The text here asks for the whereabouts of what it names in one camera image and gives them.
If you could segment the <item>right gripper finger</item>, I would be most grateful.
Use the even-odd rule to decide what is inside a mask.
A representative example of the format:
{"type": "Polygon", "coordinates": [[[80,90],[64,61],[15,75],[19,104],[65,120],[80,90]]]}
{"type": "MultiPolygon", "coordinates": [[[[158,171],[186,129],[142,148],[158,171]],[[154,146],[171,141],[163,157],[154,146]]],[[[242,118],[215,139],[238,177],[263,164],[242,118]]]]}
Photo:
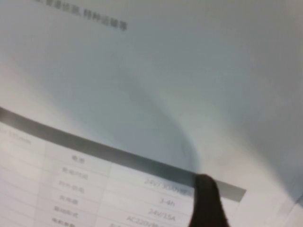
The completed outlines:
{"type": "Polygon", "coordinates": [[[228,227],[215,180],[209,175],[197,175],[190,227],[228,227]]]}

